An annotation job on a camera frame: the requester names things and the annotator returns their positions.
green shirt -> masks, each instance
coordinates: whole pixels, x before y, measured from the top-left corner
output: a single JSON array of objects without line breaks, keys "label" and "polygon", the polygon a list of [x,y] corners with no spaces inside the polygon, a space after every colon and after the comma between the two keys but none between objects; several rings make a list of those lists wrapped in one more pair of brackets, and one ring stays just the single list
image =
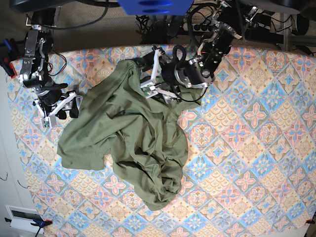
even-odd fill
[{"label": "green shirt", "polygon": [[[181,88],[194,100],[201,90]],[[111,153],[113,171],[134,185],[150,210],[168,205],[181,190],[187,139],[177,125],[180,113],[199,103],[145,99],[140,72],[133,61],[121,61],[115,71],[90,89],[58,143],[62,165],[72,169],[104,169]]]}]

colorful tiled pattern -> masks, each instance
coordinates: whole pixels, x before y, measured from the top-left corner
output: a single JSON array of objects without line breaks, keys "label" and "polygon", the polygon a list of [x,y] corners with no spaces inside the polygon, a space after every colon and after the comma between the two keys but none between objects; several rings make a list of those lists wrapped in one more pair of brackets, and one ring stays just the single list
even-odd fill
[{"label": "colorful tiled pattern", "polygon": [[[172,47],[164,46],[170,53]],[[118,47],[64,53],[55,77],[83,93],[118,61],[150,52]],[[54,71],[61,59],[53,55]],[[21,61],[15,62],[17,71]],[[150,211],[133,187],[112,171],[61,166],[63,128],[42,130],[34,95],[7,79],[19,155],[36,209],[53,225],[48,236],[258,236],[299,228],[316,211],[316,61],[254,48],[233,48],[202,105],[179,125],[189,145],[182,190]]]}]

black cable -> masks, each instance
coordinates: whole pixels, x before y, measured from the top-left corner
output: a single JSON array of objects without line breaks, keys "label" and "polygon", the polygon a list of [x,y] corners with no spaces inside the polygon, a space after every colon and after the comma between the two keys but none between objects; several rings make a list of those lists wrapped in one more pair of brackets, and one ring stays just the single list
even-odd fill
[{"label": "black cable", "polygon": [[78,28],[90,26],[90,25],[92,25],[94,23],[97,23],[98,21],[101,21],[105,17],[105,15],[108,12],[108,9],[109,9],[109,7],[107,7],[107,6],[104,7],[104,12],[102,13],[102,15],[98,19],[96,19],[94,21],[91,21],[91,22],[88,22],[88,23],[85,23],[85,24],[82,24],[82,25],[78,25],[78,26],[71,26],[71,27],[53,27],[53,26],[41,25],[41,24],[37,24],[36,22],[32,21],[31,17],[28,14],[26,14],[26,16],[27,16],[28,19],[31,20],[31,23],[33,22],[33,24],[35,24],[35,25],[40,25],[40,26],[43,26],[43,27],[47,27],[47,28],[52,29],[52,30],[63,31],[63,30],[78,29]]},{"label": "black cable", "polygon": [[41,230],[41,227],[39,227],[39,230],[37,231],[35,237],[38,237],[40,230]]},{"label": "black cable", "polygon": [[136,31],[142,36],[142,39],[146,38],[147,32],[149,32],[152,29],[152,25],[148,27],[148,22],[150,18],[147,15],[138,16],[136,15],[136,24],[139,27],[139,31]]},{"label": "black cable", "polygon": [[28,189],[28,188],[31,187],[31,186],[24,187],[22,184],[20,184],[19,180],[18,180],[18,183],[19,183],[19,185],[20,185],[22,188],[24,188],[24,189]]},{"label": "black cable", "polygon": [[203,96],[205,95],[206,91],[207,91],[207,88],[205,89],[205,92],[203,93],[203,95],[201,95],[201,96],[200,96],[198,99],[196,99],[196,100],[185,100],[185,99],[183,99],[181,96],[179,96],[178,98],[181,99],[181,100],[183,100],[183,101],[185,101],[185,102],[189,102],[189,103],[191,103],[191,102],[197,102],[197,101],[199,101],[200,99],[203,98]]},{"label": "black cable", "polygon": [[289,28],[291,28],[291,27],[292,27],[292,25],[290,25],[290,26],[288,26],[288,27],[285,27],[284,29],[277,31],[277,33],[282,32],[282,31],[285,31],[285,30],[287,30],[287,29],[289,29]]},{"label": "black cable", "polygon": [[54,76],[60,74],[60,73],[66,68],[66,66],[67,66],[67,59],[66,59],[66,57],[65,57],[64,55],[60,54],[60,53],[57,53],[57,52],[54,51],[54,50],[53,50],[53,52],[54,52],[55,54],[57,54],[59,57],[61,57],[61,58],[64,60],[65,63],[64,63],[64,65],[62,66],[62,68],[59,70],[59,72],[57,72],[57,73],[55,73],[55,74],[49,74],[51,77],[54,77]]},{"label": "black cable", "polygon": [[209,14],[209,16],[207,16],[207,17],[204,16],[204,14],[201,13],[201,12],[199,12],[199,11],[196,12],[196,13],[200,14],[200,15],[204,18],[204,21],[199,24],[200,26],[204,25],[204,23],[205,23],[206,21],[209,21],[209,23],[207,24],[208,26],[212,23],[212,20],[210,20],[209,18],[210,18],[211,16],[213,16],[214,10],[213,10],[213,8],[210,7],[210,6],[209,6],[209,8],[210,8],[210,14]]},{"label": "black cable", "polygon": [[1,180],[3,180],[3,181],[7,181],[8,180],[8,173],[6,173],[6,178],[5,179],[2,179],[2,178],[0,178]]},{"label": "black cable", "polygon": [[102,7],[120,7],[118,2],[106,2],[106,1],[95,1],[95,0],[77,0],[78,2],[91,5],[91,6],[102,6]]},{"label": "black cable", "polygon": [[53,66],[50,62],[46,62],[46,63],[47,63],[47,66],[49,66],[49,67],[50,67],[50,69],[48,70],[48,74],[50,74],[50,73],[51,73],[51,71],[53,71],[54,66]]},{"label": "black cable", "polygon": [[[182,57],[180,59],[177,56],[178,50],[180,50],[182,52]],[[183,46],[176,45],[173,47],[172,57],[173,57],[174,63],[176,64],[176,69],[179,69],[182,67],[183,63],[186,61],[187,51]]]},{"label": "black cable", "polygon": [[278,21],[278,22],[280,22],[280,23],[285,23],[285,22],[287,22],[291,17],[292,17],[292,15],[290,15],[285,21],[280,21],[280,20],[277,20],[277,19],[275,19],[275,18],[273,18],[273,17],[271,17],[271,19],[273,19],[273,20],[275,20],[275,21]]}]

power strip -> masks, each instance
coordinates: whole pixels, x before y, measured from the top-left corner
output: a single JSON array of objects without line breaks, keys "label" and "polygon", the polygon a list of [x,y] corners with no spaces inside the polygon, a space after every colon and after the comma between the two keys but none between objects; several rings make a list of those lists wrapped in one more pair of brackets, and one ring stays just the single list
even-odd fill
[{"label": "power strip", "polygon": [[[200,24],[192,24],[193,25],[193,31],[195,32],[210,32],[211,31],[211,26],[207,25],[200,25]],[[184,23],[183,24],[183,30],[188,31],[188,24]]]}]

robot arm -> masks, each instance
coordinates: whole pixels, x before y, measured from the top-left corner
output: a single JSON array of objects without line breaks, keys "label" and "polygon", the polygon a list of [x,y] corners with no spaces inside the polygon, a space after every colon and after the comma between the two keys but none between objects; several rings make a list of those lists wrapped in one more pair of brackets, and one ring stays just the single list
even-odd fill
[{"label": "robot arm", "polygon": [[[181,96],[180,85],[192,89],[205,89],[215,81],[214,73],[219,66],[222,58],[231,50],[233,39],[241,39],[242,27],[246,28],[251,24],[252,19],[258,13],[259,9],[255,6],[243,5],[240,8],[240,15],[234,5],[236,1],[220,1],[219,6],[211,16],[211,32],[205,34],[201,41],[197,41],[193,36],[192,42],[195,43],[197,53],[194,58],[186,60],[185,48],[176,45],[173,48],[173,59],[166,60],[165,52],[162,48],[153,48],[153,52],[143,58],[142,66],[145,71],[153,66],[153,74],[149,80],[141,84],[145,92],[145,97],[150,98],[161,94],[166,103],[172,100],[181,102],[184,100]],[[201,5],[194,9],[194,14]],[[182,51],[182,58],[177,58],[177,51]],[[156,83],[157,65],[161,66],[161,76],[164,83]]]},{"label": "robot arm", "polygon": [[[38,11],[33,14],[32,22],[41,22],[43,25],[53,25],[55,8]],[[75,91],[63,93],[66,83],[56,84],[48,72],[48,54],[53,48],[51,30],[32,24],[27,33],[25,42],[25,55],[19,75],[20,83],[37,95],[33,105],[37,107],[41,118],[41,127],[54,127],[57,125],[56,117],[66,119],[66,111],[70,117],[77,118],[79,111]]]}]

